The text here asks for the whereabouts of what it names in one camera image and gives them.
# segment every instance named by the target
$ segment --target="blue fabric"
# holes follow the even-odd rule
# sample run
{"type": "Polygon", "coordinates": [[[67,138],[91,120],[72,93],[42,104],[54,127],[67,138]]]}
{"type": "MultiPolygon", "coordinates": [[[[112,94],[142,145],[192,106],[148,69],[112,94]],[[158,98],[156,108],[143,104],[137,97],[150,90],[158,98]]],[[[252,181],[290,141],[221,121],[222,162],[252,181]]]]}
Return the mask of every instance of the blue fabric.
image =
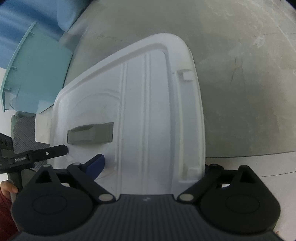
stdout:
{"type": "Polygon", "coordinates": [[[64,33],[62,29],[68,30],[88,4],[89,0],[6,0],[0,5],[0,67],[7,68],[34,21],[46,35],[59,40],[64,33]]]}

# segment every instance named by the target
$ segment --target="light blue plastic object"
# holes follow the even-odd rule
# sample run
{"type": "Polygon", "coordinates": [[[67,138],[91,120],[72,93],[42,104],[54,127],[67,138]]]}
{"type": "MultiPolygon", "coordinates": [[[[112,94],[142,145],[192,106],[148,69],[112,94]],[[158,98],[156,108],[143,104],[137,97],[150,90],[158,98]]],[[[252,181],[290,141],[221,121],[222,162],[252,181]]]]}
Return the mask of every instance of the light blue plastic object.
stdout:
{"type": "Polygon", "coordinates": [[[63,87],[72,54],[32,23],[3,78],[3,109],[40,113],[52,106],[63,87]]]}

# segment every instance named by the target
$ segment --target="silver screw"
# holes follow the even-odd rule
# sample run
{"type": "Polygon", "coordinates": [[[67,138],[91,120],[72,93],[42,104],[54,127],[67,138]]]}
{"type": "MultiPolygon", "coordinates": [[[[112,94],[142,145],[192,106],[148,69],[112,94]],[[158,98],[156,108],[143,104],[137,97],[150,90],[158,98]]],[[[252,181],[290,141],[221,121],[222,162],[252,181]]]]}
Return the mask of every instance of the silver screw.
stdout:
{"type": "Polygon", "coordinates": [[[111,194],[108,194],[108,193],[104,193],[104,194],[101,194],[99,196],[99,200],[102,201],[102,202],[109,202],[113,199],[113,196],[111,194]]]}
{"type": "Polygon", "coordinates": [[[181,194],[179,198],[184,202],[190,202],[194,199],[194,196],[189,193],[184,193],[184,194],[181,194]]]}

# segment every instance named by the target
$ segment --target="finger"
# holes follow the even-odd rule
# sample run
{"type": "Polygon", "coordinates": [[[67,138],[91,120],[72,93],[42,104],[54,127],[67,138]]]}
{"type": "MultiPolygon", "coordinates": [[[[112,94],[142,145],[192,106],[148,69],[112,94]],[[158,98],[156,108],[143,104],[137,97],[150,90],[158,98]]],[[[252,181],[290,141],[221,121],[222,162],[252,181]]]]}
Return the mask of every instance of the finger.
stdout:
{"type": "Polygon", "coordinates": [[[17,193],[18,192],[17,187],[15,185],[13,185],[9,181],[1,182],[1,190],[8,191],[8,192],[11,192],[11,193],[17,193]]]}

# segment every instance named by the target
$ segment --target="human hand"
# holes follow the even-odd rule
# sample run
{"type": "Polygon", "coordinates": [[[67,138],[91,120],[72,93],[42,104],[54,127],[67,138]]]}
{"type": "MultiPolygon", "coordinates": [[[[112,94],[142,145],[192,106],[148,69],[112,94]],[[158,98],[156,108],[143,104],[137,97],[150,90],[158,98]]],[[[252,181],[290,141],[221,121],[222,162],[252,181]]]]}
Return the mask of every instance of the human hand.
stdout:
{"type": "Polygon", "coordinates": [[[3,195],[9,200],[11,200],[10,193],[18,193],[17,187],[13,185],[10,181],[1,182],[0,189],[3,195]]]}

